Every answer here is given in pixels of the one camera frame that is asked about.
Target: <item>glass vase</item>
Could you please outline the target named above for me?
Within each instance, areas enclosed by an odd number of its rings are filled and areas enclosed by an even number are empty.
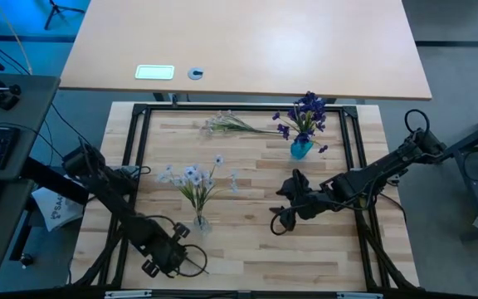
[[[309,150],[311,150],[312,147],[313,141],[302,143],[298,140],[295,140],[295,142],[290,145],[290,154],[295,159],[302,159],[309,152]]]
[[[193,220],[194,228],[203,236],[208,235],[212,231],[212,225],[209,221],[202,215],[202,213],[197,213],[197,217]]]

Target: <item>gray carpet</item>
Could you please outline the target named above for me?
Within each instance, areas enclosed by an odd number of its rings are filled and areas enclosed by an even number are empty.
[[[416,40],[478,40],[478,0],[405,0],[403,3]],[[26,29],[26,25],[21,26],[26,32],[33,32]],[[75,24],[65,27],[63,23],[58,23],[52,30],[60,34],[76,31]],[[14,43],[0,42],[0,45],[22,61]],[[59,76],[71,45],[26,43],[26,48],[36,53],[32,58],[35,73]],[[478,123],[478,48],[420,47],[419,52],[432,90],[432,101],[365,101],[380,105],[391,150],[407,136],[403,115],[411,108],[424,110],[431,119],[432,131],[448,145],[472,132]],[[87,139],[100,145],[114,100],[152,100],[152,97],[135,93],[61,91],[55,105]],[[191,96],[191,100],[282,102],[292,99],[199,95]],[[93,125],[85,125],[84,119]],[[60,122],[54,111],[49,114],[48,121],[55,146],[62,153],[72,150],[77,140],[71,136],[75,135]],[[48,161],[50,150],[38,141],[32,155],[40,161]],[[431,291],[478,295],[478,242],[462,243],[458,238],[461,233],[473,229],[471,223],[475,213],[458,168],[452,162],[440,166],[412,166],[402,178],[399,192],[407,211],[408,232],[421,285]],[[59,163],[60,160],[55,159],[53,164]],[[478,174],[478,159],[472,164]],[[55,233],[35,228],[27,251],[33,253],[37,263],[22,270],[15,262],[5,262],[0,271],[0,291],[63,284],[77,234],[78,223]]]

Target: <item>white paper bag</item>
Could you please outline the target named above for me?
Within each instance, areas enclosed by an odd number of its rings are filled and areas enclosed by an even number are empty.
[[[32,193],[38,208],[46,221],[47,230],[50,232],[73,220],[81,218],[83,206],[69,200],[47,188],[41,188]]]

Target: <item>wooden table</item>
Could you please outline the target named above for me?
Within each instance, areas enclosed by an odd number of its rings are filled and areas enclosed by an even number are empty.
[[[101,152],[109,165],[120,165],[134,103],[115,102],[106,126]],[[238,111],[237,114],[256,128],[275,129],[270,112]],[[176,172],[186,165],[212,166],[215,154],[222,154],[225,164],[216,173],[217,185],[232,170],[238,172],[239,192],[222,192],[212,199],[204,214],[212,223],[206,237],[192,233],[182,243],[196,243],[207,251],[210,275],[170,279],[163,274],[151,279],[141,270],[144,259],[131,246],[124,269],[123,288],[206,289],[206,290],[277,290],[277,291],[358,291],[364,290],[364,277],[354,212],[325,212],[316,218],[298,219],[295,231],[274,236],[269,229],[269,207],[289,206],[288,200],[275,195],[293,168],[299,168],[311,186],[346,171],[339,117],[328,113],[326,130],[317,140],[329,145],[319,154],[311,150],[301,161],[290,158],[290,141],[280,136],[230,133],[207,139],[198,128],[214,115],[210,111],[153,111],[143,165],[153,173],[142,177],[136,210],[144,214],[163,214],[175,221],[192,225],[195,213],[179,191],[168,184],[156,183],[158,173],[171,164]],[[375,105],[358,106],[359,121],[368,162],[388,152],[379,109]],[[139,143],[141,122],[136,130]],[[136,149],[132,156],[135,159]],[[398,192],[387,187],[384,193],[398,200]],[[412,250],[403,215],[384,199],[376,205],[385,251],[406,278],[418,284]],[[71,271],[81,277],[105,245],[110,213],[97,200],[86,209],[76,244]],[[171,231],[171,225],[159,221]],[[110,279],[115,272],[116,253],[110,265]],[[378,281],[377,263],[373,260]]]
[[[94,0],[60,88],[431,99],[401,0]]]

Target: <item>blue vase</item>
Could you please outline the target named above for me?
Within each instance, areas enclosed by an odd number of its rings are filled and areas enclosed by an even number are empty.
[[[312,147],[313,141],[301,143],[295,140],[295,142],[290,145],[290,154],[292,154],[292,157],[295,159],[302,159]]]

